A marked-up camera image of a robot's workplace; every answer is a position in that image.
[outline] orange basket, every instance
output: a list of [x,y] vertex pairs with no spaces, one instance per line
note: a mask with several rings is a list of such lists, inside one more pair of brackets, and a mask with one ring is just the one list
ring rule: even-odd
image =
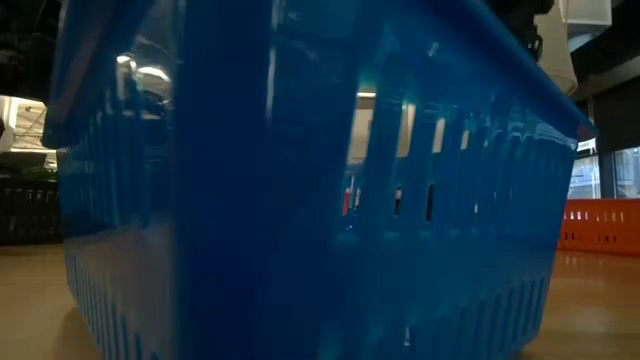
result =
[[569,200],[558,249],[640,255],[640,199]]

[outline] black basket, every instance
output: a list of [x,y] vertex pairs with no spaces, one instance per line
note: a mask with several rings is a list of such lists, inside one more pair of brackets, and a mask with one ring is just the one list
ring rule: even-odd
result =
[[0,178],[0,245],[61,241],[58,183]]

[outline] basket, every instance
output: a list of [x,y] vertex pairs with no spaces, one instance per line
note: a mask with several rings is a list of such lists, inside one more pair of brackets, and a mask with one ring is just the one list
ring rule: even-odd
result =
[[105,358],[503,359],[535,337],[591,128],[482,3],[62,18],[43,142]]

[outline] wooden floor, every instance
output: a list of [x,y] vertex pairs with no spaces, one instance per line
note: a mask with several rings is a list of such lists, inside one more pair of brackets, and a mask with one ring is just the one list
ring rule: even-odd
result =
[[[0,359],[100,358],[59,246],[0,248]],[[640,359],[640,258],[559,253],[538,339],[520,360]]]

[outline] glass window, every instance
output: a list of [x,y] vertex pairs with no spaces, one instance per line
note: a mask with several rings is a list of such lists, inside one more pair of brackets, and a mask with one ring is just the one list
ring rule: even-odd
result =
[[616,151],[616,190],[619,198],[640,198],[638,148]]
[[600,169],[598,157],[590,156],[577,159],[573,164],[571,183],[569,184],[569,199],[599,199],[600,198]]

